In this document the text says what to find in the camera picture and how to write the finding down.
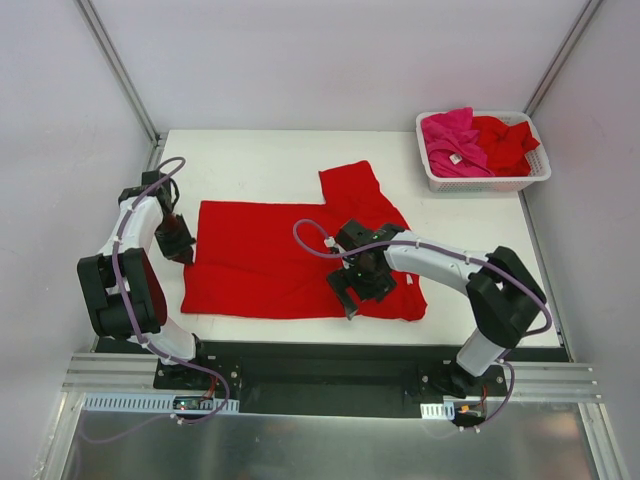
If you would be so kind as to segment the white perforated plastic basket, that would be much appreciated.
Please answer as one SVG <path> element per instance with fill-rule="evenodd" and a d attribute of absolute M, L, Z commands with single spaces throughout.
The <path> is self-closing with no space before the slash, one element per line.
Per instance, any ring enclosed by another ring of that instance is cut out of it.
<path fill-rule="evenodd" d="M 536 183 L 546 181 L 551 176 L 551 167 L 545 148 L 542 145 L 540 136 L 533 125 L 529 116 L 522 112 L 513 111 L 480 111 L 474 110 L 475 116 L 491 116 L 498 118 L 505 124 L 511 126 L 520 122 L 528 122 L 531 128 L 532 134 L 540 142 L 540 146 L 534 151 L 529 152 L 526 155 L 526 159 L 531 166 L 531 173 L 527 177 L 488 177 L 488 178 L 439 178 L 433 175 L 429 168 L 426 147 L 424 144 L 423 136 L 419 131 L 419 121 L 428 115 L 445 112 L 424 112 L 416 117 L 416 135 L 418 141 L 418 147 L 420 157 L 425 168 L 427 175 L 429 189 L 433 192 L 443 193 L 477 193 L 477 192 L 498 192 L 509 193 L 518 192 L 526 188 L 527 186 Z"/>

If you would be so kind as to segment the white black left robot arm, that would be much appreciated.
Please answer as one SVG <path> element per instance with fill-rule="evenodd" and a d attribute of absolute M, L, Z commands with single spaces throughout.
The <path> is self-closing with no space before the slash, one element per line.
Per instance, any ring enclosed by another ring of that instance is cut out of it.
<path fill-rule="evenodd" d="M 101 338 L 128 341 L 158 357 L 157 389 L 205 388 L 212 366 L 201 341 L 169 316 L 148 252 L 156 243 L 165 259 L 189 266 L 192 236 L 174 212 L 179 189 L 169 175 L 146 171 L 141 184 L 118 198 L 120 213 L 99 252 L 78 261 L 77 274 L 92 328 Z"/>

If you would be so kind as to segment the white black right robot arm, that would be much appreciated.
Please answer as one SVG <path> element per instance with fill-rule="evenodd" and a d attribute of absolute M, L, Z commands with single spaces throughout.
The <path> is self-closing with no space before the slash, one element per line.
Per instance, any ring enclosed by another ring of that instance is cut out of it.
<path fill-rule="evenodd" d="M 429 373 L 432 389 L 456 398 L 473 394 L 485 383 L 489 367 L 530 335 L 538 315 L 549 313 L 546 296 L 519 256 L 499 246 L 471 253 L 435 243 L 410 230 L 385 224 L 373 231 L 355 220 L 325 240 L 342 267 L 327 282 L 353 318 L 359 303 L 381 302 L 400 283 L 394 274 L 417 275 L 464 295 L 475 329 L 449 364 Z"/>

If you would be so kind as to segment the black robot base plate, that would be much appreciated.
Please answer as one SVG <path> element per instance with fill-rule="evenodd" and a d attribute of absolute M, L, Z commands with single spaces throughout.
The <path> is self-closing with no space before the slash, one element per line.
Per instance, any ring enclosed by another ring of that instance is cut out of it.
<path fill-rule="evenodd" d="M 492 366 L 477 380 L 445 381 L 457 350 L 447 346 L 206 341 L 198 361 L 253 414 L 416 418 L 423 404 L 465 394 L 500 398 L 505 375 Z"/>

